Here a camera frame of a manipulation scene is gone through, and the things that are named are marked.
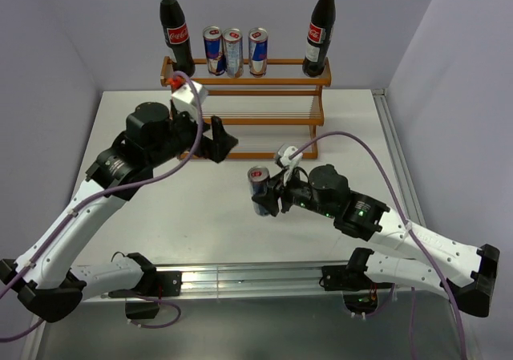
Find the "blue energy can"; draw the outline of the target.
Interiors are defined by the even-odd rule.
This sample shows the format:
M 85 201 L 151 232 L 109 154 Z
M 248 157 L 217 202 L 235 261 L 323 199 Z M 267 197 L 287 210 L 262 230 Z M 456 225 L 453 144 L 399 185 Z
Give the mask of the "blue energy can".
M 218 26 L 207 26 L 203 30 L 204 50 L 208 72 L 222 75 L 226 69 L 222 32 Z

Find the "cola glass bottle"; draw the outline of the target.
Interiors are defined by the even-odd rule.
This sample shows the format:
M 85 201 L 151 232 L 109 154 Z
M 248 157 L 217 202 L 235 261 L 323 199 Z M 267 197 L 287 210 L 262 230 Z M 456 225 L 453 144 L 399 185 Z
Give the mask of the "cola glass bottle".
M 311 15 L 302 70 L 309 77 L 318 77 L 325 69 L 325 59 L 336 20 L 335 0 L 318 0 Z
M 160 23 L 173 70 L 192 77 L 196 66 L 184 12 L 177 0 L 160 0 Z

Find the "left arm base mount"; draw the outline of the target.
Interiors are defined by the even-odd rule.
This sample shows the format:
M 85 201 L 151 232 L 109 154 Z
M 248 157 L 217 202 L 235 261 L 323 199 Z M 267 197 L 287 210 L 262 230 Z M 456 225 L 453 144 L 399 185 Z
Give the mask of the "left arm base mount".
M 141 322 L 154 320 L 158 312 L 163 312 L 164 307 L 176 311 L 174 322 L 182 314 L 181 308 L 166 297 L 178 297 L 182 286 L 182 273 L 180 271 L 157 272 L 156 278 L 148 288 L 141 289 L 119 289 L 107 294 L 110 299 L 136 298 L 137 301 L 125 302 L 125 315 L 127 319 Z

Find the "silver energy can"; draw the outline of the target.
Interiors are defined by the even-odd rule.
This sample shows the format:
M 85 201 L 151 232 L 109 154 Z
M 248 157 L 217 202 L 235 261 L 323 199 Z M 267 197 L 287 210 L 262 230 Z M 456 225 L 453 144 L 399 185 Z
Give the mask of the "silver energy can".
M 250 197 L 265 191 L 266 183 L 270 178 L 269 170 L 264 166 L 255 166 L 248 170 Z M 260 204 L 252 201 L 253 209 L 258 216 L 268 216 L 269 212 Z
M 228 28 L 222 35 L 226 72 L 230 78 L 239 78 L 243 75 L 243 35 L 236 28 Z

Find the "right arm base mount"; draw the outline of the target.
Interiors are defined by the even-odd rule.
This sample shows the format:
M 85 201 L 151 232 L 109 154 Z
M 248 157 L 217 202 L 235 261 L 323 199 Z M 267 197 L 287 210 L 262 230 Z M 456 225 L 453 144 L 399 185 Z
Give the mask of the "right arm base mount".
M 344 305 L 350 313 L 366 316 L 378 308 L 378 286 L 362 274 L 352 273 L 346 265 L 326 265 L 321 268 L 318 282 L 324 291 L 344 294 Z

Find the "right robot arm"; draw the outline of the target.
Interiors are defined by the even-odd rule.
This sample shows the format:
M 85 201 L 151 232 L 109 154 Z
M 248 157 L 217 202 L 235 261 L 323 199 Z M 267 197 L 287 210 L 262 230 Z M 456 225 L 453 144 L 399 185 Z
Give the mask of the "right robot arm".
M 277 216 L 293 206 L 333 221 L 342 234 L 368 243 L 343 265 L 322 268 L 327 291 L 361 291 L 393 284 L 425 290 L 477 318 L 490 313 L 500 251 L 475 247 L 441 236 L 419 224 L 402 221 L 399 213 L 379 200 L 355 192 L 333 165 L 314 168 L 306 180 L 302 168 L 275 176 L 263 167 L 248 171 L 257 214 Z

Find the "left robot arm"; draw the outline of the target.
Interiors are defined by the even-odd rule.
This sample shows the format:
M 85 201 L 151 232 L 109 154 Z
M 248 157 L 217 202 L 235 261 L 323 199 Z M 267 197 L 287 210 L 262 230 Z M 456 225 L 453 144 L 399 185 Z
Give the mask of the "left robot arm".
M 1 261 L 2 282 L 45 322 L 58 322 L 104 293 L 147 296 L 156 287 L 156 266 L 140 253 L 104 265 L 73 263 L 102 225 L 152 181 L 155 168 L 183 153 L 220 163 L 237 144 L 217 116 L 205 123 L 172 105 L 141 103 L 39 241 L 17 259 Z

